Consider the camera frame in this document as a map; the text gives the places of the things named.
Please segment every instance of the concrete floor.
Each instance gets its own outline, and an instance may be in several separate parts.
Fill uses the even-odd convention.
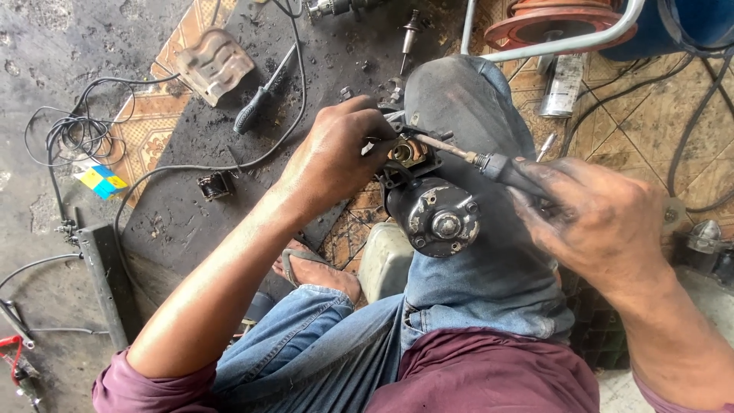
[[[6,246],[0,274],[43,257],[74,252],[54,233],[59,213],[48,171],[33,163],[23,129],[44,105],[69,109],[84,86],[99,76],[141,79],[181,19],[190,0],[0,0],[0,237]],[[95,115],[114,117],[128,96],[122,87],[95,92]],[[32,134],[42,153],[48,119]],[[86,224],[109,222],[117,202],[105,202],[74,185],[70,168],[57,168],[64,202],[81,208]],[[16,301],[34,327],[103,328],[90,278],[79,260],[36,267],[0,292]],[[0,337],[14,334],[0,323]],[[29,361],[43,375],[50,412],[90,412],[90,387],[113,354],[107,336],[39,333]],[[31,412],[0,368],[0,410]]]

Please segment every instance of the spray can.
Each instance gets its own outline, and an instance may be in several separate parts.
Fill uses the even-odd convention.
[[[545,95],[540,105],[543,118],[570,118],[584,75],[585,54],[563,54],[556,57],[548,73]]]

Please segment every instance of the jeans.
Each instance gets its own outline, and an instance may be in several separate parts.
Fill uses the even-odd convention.
[[[462,149],[534,159],[504,75],[481,58],[457,55],[417,68],[405,108],[421,128],[453,131]],[[509,194],[462,160],[443,160],[436,175],[478,198],[474,244],[449,258],[416,253],[403,294],[356,312],[341,291],[302,285],[222,355],[213,388],[221,411],[361,412],[377,387],[397,380],[401,355],[440,328],[567,339],[573,315]]]

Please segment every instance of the hand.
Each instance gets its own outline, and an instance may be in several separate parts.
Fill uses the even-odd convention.
[[[662,190],[580,159],[516,165],[559,206],[544,219],[527,194],[508,187],[533,241],[599,292],[630,295],[670,277],[660,248]]]
[[[365,138],[380,140],[362,156]],[[368,96],[325,107],[288,161],[277,185],[315,217],[367,185],[385,163],[396,133]]]

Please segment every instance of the blue barrel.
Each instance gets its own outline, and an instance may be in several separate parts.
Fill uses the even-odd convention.
[[[734,42],[734,0],[675,0],[680,25],[700,45],[724,47]],[[600,51],[617,62],[644,59],[682,51],[668,35],[658,12],[658,0],[646,0],[637,19],[637,33],[630,40]]]

